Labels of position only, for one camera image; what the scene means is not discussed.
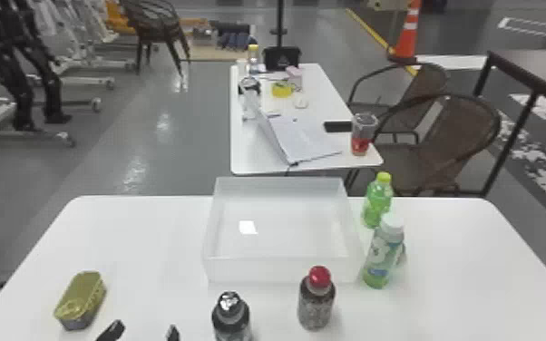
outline clear plastic tray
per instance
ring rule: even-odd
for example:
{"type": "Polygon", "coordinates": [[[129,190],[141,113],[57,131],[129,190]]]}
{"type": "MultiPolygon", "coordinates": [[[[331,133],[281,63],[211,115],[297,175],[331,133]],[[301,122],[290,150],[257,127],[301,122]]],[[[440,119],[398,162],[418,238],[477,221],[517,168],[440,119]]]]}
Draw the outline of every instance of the clear plastic tray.
{"type": "Polygon", "coordinates": [[[353,282],[364,261],[338,178],[218,178],[202,256],[221,283],[297,283],[315,265],[353,282]]]}

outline green soda bottle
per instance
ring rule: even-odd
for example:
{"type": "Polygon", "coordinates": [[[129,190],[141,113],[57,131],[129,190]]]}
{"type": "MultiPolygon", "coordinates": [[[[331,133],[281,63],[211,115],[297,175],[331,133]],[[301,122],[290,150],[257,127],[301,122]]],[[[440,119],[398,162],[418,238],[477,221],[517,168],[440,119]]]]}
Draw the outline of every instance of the green soda bottle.
{"type": "Polygon", "coordinates": [[[362,279],[369,287],[383,288],[404,250],[405,223],[394,213],[381,218],[381,227],[375,229],[370,242],[362,279]]]}
{"type": "Polygon", "coordinates": [[[362,209],[362,221],[370,229],[379,226],[381,216],[389,211],[394,197],[392,189],[392,175],[386,171],[379,171],[376,180],[372,181],[366,189],[364,208],[362,209]]]}

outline dark table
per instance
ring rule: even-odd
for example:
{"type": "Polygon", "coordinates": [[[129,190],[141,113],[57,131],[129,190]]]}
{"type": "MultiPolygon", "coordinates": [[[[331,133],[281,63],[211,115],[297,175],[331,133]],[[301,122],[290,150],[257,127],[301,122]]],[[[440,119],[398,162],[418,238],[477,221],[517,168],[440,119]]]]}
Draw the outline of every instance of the dark table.
{"type": "Polygon", "coordinates": [[[502,153],[497,158],[489,178],[484,184],[481,196],[485,197],[497,175],[502,169],[503,163],[508,158],[512,146],[519,136],[519,132],[527,122],[531,109],[540,96],[546,97],[546,50],[508,50],[508,51],[489,51],[487,62],[485,63],[481,76],[474,87],[474,96],[480,96],[483,93],[484,84],[487,82],[492,67],[497,67],[503,73],[508,74],[515,80],[523,83],[531,89],[531,97],[522,109],[521,116],[514,126],[508,141],[503,147],[502,153]]]}

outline wicker chair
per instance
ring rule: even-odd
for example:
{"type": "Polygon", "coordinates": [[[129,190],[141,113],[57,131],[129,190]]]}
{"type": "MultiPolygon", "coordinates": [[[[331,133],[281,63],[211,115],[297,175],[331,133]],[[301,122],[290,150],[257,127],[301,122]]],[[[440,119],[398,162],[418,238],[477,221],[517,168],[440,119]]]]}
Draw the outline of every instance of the wicker chair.
{"type": "MultiPolygon", "coordinates": [[[[415,97],[391,108],[382,116],[376,134],[384,131],[398,113],[436,100],[442,100],[443,109],[419,144],[375,145],[384,164],[373,171],[389,171],[398,195],[417,196],[424,190],[433,190],[434,195],[474,194],[462,192],[456,178],[468,160],[491,145],[500,131],[500,115],[487,102],[468,95],[438,93],[415,97]]],[[[356,180],[357,171],[351,177],[348,188],[356,180]]]]}
{"type": "MultiPolygon", "coordinates": [[[[349,100],[347,101],[347,106],[349,107],[349,110],[351,110],[351,112],[353,113],[371,112],[376,116],[379,116],[382,113],[386,112],[391,107],[391,105],[370,102],[355,102],[354,97],[356,96],[356,90],[358,85],[361,82],[371,77],[377,76],[381,73],[386,73],[388,71],[403,68],[406,66],[416,65],[420,65],[421,69],[413,78],[413,81],[408,85],[408,88],[406,89],[405,94],[402,96],[400,102],[417,96],[423,96],[432,93],[441,93],[444,91],[444,88],[446,87],[446,84],[449,80],[449,75],[447,71],[441,66],[432,63],[414,63],[411,65],[394,64],[366,74],[360,77],[356,81],[356,83],[354,83],[354,87],[351,90],[351,94],[349,95],[349,100]]],[[[414,142],[419,143],[419,134],[414,129],[419,125],[419,123],[421,123],[421,120],[425,117],[433,104],[434,100],[431,100],[429,102],[424,102],[414,107],[408,108],[402,112],[399,112],[397,115],[395,115],[394,119],[388,122],[382,133],[392,134],[394,142],[397,142],[398,134],[410,134],[413,135],[414,142]]]]}
{"type": "Polygon", "coordinates": [[[143,47],[146,46],[146,63],[150,63],[152,44],[165,43],[178,72],[182,74],[180,56],[174,43],[180,41],[189,63],[190,48],[173,5],[166,0],[122,0],[121,4],[129,18],[128,25],[138,35],[136,73],[140,73],[143,47]]]}

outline red drink cup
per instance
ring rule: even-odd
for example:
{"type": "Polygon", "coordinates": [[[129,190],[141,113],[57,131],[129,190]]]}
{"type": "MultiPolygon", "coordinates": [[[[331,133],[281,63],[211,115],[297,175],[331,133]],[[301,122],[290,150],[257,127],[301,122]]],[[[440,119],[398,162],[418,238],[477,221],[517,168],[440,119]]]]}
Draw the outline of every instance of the red drink cup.
{"type": "Polygon", "coordinates": [[[370,112],[361,112],[355,114],[351,122],[351,152],[355,156],[365,156],[379,121],[370,112]]]}

